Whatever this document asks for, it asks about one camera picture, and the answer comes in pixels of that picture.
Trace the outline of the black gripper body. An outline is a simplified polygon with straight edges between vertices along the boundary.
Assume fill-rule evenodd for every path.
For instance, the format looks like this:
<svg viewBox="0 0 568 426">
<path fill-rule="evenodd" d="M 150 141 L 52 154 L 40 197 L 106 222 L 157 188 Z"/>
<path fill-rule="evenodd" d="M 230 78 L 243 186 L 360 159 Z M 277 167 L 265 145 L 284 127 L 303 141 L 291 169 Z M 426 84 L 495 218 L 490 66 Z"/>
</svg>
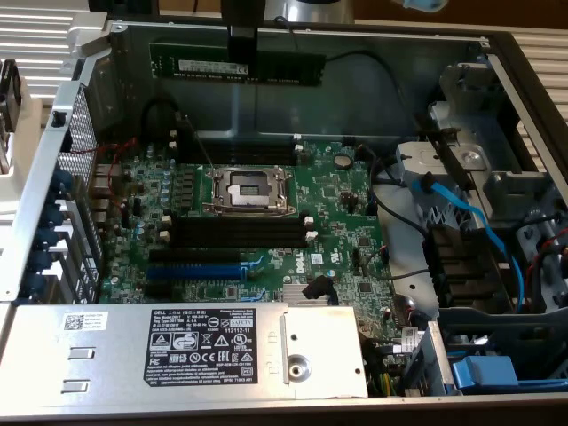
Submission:
<svg viewBox="0 0 568 426">
<path fill-rule="evenodd" d="M 221 15 L 227 26 L 258 28 L 262 24 L 262 0 L 222 0 Z"/>
</svg>

